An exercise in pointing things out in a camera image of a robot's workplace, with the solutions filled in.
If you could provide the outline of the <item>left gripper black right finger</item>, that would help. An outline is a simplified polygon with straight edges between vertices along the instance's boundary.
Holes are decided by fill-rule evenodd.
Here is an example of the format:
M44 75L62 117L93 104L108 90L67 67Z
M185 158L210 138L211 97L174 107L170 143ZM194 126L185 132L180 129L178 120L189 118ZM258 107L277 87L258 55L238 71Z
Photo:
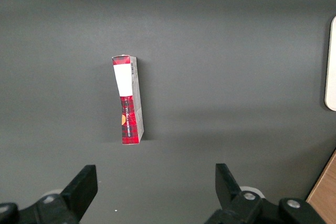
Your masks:
M226 164L215 166L215 189L221 209L206 223L282 223L278 206L251 190L242 190Z

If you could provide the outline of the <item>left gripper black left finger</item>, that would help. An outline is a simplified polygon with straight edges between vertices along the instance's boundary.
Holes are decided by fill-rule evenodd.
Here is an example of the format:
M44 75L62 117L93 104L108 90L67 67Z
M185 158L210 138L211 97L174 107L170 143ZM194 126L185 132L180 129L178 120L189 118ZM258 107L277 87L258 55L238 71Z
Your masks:
M97 191L96 166L86 165L60 193L37 202L37 223L79 223Z

